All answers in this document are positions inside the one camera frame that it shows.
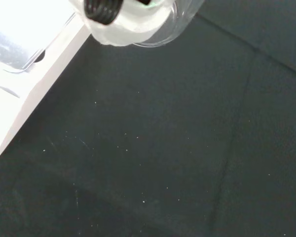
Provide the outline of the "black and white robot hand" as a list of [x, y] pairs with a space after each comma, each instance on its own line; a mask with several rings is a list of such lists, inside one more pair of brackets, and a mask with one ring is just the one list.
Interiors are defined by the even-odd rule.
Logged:
[[92, 37], [102, 45], [128, 46], [150, 39], [168, 19], [173, 0], [71, 0]]

